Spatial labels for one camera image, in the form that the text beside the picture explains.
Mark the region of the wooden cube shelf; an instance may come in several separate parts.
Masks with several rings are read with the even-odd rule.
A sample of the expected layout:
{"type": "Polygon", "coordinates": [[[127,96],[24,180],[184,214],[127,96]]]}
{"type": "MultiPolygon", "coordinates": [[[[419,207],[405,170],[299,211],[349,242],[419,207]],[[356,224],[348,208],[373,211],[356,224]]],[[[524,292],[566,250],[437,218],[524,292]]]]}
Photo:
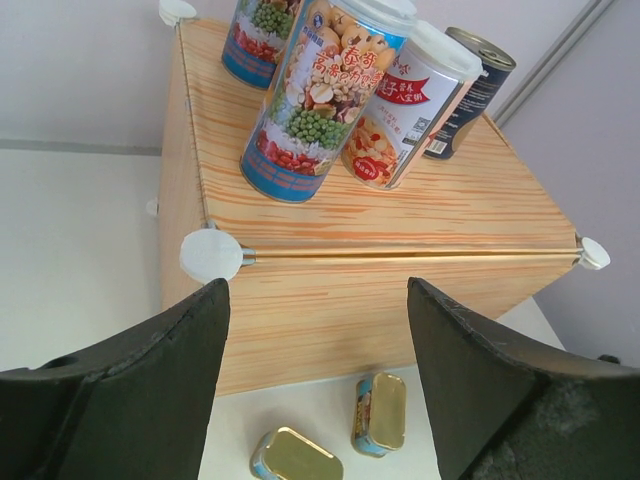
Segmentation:
{"type": "Polygon", "coordinates": [[[488,117],[397,189],[335,165],[307,202],[262,195],[239,162],[264,94],[223,66],[228,29],[174,25],[158,195],[164,307],[201,286],[179,259],[188,234],[212,228],[241,248],[218,394],[412,364],[411,277],[494,319],[575,265],[606,265],[488,117]]]}

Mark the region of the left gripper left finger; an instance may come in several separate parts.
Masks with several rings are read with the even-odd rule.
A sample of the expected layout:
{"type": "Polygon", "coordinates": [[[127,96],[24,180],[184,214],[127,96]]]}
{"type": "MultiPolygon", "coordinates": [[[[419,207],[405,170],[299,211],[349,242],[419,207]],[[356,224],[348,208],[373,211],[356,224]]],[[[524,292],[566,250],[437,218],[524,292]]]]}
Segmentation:
{"type": "Polygon", "coordinates": [[[198,477],[230,325],[228,283],[1,375],[5,479],[198,477]]]}

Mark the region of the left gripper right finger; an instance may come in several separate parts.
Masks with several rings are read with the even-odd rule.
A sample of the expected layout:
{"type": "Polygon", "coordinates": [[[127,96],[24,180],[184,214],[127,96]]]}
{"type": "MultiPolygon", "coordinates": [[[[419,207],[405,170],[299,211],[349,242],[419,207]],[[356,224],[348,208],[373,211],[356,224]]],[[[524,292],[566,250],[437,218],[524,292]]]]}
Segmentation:
{"type": "Polygon", "coordinates": [[[408,282],[411,337],[444,479],[635,479],[639,372],[527,337],[408,282]]]}

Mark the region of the dark round tin can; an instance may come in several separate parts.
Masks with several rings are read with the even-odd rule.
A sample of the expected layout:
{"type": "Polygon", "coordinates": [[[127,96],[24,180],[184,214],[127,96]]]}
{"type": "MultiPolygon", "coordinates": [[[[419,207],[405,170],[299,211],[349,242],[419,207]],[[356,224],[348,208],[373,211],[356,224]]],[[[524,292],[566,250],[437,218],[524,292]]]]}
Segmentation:
{"type": "Polygon", "coordinates": [[[424,151],[426,157],[439,160],[450,159],[459,150],[517,66],[511,55],[477,34],[453,26],[448,27],[445,33],[481,60],[482,72],[424,151]]]}

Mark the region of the tall can with spoon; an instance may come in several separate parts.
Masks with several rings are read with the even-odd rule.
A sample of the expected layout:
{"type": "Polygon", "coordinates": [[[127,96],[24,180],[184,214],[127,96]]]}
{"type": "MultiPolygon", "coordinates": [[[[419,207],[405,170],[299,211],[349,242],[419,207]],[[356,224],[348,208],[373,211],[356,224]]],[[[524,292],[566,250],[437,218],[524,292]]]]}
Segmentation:
{"type": "Polygon", "coordinates": [[[222,53],[227,70],[252,87],[267,89],[300,5],[296,0],[239,1],[222,53]]]}

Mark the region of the white lid can colourful label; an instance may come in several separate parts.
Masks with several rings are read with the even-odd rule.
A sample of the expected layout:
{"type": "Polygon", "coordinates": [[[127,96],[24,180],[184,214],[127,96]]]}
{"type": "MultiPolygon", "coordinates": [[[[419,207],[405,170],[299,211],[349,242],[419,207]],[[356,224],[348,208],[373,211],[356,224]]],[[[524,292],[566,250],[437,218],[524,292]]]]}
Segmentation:
{"type": "Polygon", "coordinates": [[[417,20],[413,2],[305,1],[240,161],[273,199],[311,199],[417,20]]]}

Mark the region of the white lid can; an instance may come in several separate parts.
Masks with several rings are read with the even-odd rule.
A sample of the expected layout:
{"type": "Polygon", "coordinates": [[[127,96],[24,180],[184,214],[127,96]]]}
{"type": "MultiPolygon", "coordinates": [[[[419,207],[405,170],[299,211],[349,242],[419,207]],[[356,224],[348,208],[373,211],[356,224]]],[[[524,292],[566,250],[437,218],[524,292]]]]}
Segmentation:
{"type": "Polygon", "coordinates": [[[367,186],[399,186],[482,71],[481,60],[419,20],[381,80],[341,158],[367,186]]]}

